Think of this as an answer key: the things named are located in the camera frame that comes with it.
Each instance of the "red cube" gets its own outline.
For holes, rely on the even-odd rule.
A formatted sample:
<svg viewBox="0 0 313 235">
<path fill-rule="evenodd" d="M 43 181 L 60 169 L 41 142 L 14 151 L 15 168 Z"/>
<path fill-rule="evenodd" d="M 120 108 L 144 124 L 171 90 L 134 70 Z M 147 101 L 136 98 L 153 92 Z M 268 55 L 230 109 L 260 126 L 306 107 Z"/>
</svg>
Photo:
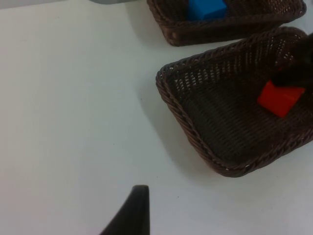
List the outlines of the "red cube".
<svg viewBox="0 0 313 235">
<path fill-rule="evenodd" d="M 258 98 L 258 103 L 277 116 L 285 117 L 305 92 L 301 87 L 276 87 L 269 81 Z"/>
</svg>

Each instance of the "blue block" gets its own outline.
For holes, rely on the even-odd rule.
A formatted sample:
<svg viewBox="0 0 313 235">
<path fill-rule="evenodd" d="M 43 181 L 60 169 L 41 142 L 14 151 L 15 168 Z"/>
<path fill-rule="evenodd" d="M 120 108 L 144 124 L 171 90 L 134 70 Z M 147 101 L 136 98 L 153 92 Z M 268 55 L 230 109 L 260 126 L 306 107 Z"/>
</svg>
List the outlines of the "blue block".
<svg viewBox="0 0 313 235">
<path fill-rule="evenodd" d="M 189 0 L 190 21 L 214 20 L 225 17 L 227 6 L 223 0 Z"/>
</svg>

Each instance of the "wicker basket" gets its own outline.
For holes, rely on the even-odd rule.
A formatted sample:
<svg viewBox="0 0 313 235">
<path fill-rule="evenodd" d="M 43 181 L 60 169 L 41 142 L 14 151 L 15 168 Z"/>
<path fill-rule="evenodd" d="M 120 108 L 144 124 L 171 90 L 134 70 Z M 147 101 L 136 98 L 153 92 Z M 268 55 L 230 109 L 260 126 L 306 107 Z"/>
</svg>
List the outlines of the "wicker basket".
<svg viewBox="0 0 313 235">
<path fill-rule="evenodd" d="M 147 0 L 164 37 L 173 46 L 241 39 L 291 22 L 306 12 L 302 0 L 224 0 L 227 17 L 186 20 L 188 0 Z"/>
<path fill-rule="evenodd" d="M 286 118 L 257 103 L 289 49 L 307 35 L 281 27 L 164 66 L 156 85 L 190 143 L 218 173 L 240 177 L 313 140 L 313 90 Z"/>
</svg>

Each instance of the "black object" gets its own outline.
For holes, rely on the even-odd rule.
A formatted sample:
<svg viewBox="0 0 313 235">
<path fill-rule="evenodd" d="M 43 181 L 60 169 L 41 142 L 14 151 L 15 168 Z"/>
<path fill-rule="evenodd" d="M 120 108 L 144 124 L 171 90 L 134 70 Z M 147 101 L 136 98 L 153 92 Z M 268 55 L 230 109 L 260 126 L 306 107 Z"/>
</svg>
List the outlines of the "black object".
<svg viewBox="0 0 313 235">
<path fill-rule="evenodd" d="M 278 87 L 313 87 L 313 34 L 291 49 L 294 62 L 272 77 Z"/>
<path fill-rule="evenodd" d="M 100 235 L 149 235 L 149 187 L 134 186 L 126 202 Z"/>
</svg>

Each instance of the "white surface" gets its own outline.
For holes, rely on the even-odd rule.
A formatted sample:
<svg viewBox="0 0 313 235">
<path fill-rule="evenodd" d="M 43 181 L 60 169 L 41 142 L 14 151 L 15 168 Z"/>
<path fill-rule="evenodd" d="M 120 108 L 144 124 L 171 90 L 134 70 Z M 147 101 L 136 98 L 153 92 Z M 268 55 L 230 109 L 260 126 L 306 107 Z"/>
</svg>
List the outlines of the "white surface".
<svg viewBox="0 0 313 235">
<path fill-rule="evenodd" d="M 224 178 L 158 94 L 163 65 L 227 43 L 171 47 L 144 0 L 5 9 L 0 30 L 1 235 L 97 235 L 135 184 L 152 235 L 312 234 L 312 144 Z"/>
</svg>

